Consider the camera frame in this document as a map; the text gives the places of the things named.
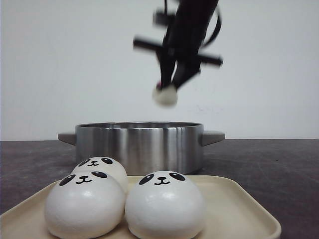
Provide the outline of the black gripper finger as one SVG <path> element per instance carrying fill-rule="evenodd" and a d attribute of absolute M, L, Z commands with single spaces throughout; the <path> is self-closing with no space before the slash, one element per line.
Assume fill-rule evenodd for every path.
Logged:
<path fill-rule="evenodd" d="M 164 89 L 169 86 L 173 86 L 176 89 L 176 85 L 171 81 L 174 68 L 175 68 L 175 61 L 160 62 L 160 72 L 161 72 L 161 79 L 159 84 L 160 89 Z"/>
<path fill-rule="evenodd" d="M 188 64 L 179 62 L 177 64 L 176 72 L 172 80 L 172 84 L 176 89 L 181 87 L 184 83 L 190 80 L 193 76 L 199 73 L 199 63 Z"/>

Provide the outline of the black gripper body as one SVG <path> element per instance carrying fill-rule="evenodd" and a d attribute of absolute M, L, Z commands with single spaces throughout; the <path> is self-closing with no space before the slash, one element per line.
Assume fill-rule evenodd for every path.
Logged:
<path fill-rule="evenodd" d="M 222 26 L 220 9 L 217 8 L 215 10 L 215 13 L 217 16 L 215 29 L 210 38 L 200 45 L 201 48 L 204 48 L 211 44 L 220 32 Z M 153 23 L 171 28 L 175 17 L 176 15 L 172 12 L 168 12 L 166 8 L 158 9 L 153 14 Z M 177 46 L 168 45 L 166 39 L 163 39 L 163 42 L 159 44 L 154 41 L 135 37 L 133 39 L 133 46 L 149 51 L 154 51 L 156 53 L 167 53 L 169 56 L 175 58 L 177 61 L 193 60 L 195 62 L 215 65 L 217 67 L 220 67 L 223 64 L 223 59 L 220 56 L 217 57 L 194 53 L 194 51 L 191 51 L 185 46 L 182 46 L 180 43 Z"/>

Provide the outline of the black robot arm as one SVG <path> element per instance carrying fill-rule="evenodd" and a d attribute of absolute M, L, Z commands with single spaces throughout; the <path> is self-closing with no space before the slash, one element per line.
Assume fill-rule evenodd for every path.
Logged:
<path fill-rule="evenodd" d="M 220 32 L 218 1 L 181 0 L 175 14 L 158 10 L 153 21 L 167 28 L 162 44 L 134 38 L 133 46 L 156 53 L 161 73 L 156 90 L 177 90 L 199 73 L 202 63 L 222 65 L 220 57 L 199 54 L 199 49 L 212 43 Z"/>

